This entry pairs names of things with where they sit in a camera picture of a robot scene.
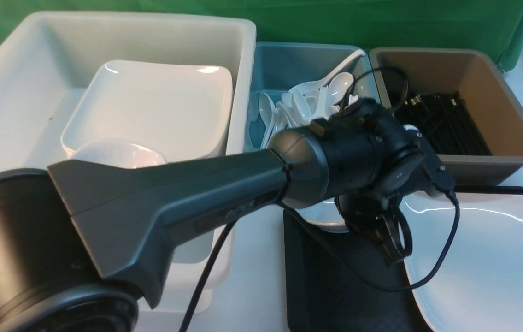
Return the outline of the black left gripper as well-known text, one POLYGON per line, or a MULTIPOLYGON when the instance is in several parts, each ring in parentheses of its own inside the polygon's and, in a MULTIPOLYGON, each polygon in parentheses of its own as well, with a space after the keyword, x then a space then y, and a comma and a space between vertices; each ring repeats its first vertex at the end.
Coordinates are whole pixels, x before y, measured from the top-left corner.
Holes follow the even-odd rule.
POLYGON ((340 196, 339 206, 350 231, 365 235, 379 250, 387 266, 402 262, 413 252, 410 227, 400 210, 402 199, 417 191, 430 197, 449 194, 456 182, 432 145, 417 127, 404 126, 417 144, 417 155, 403 158, 370 190, 340 196))

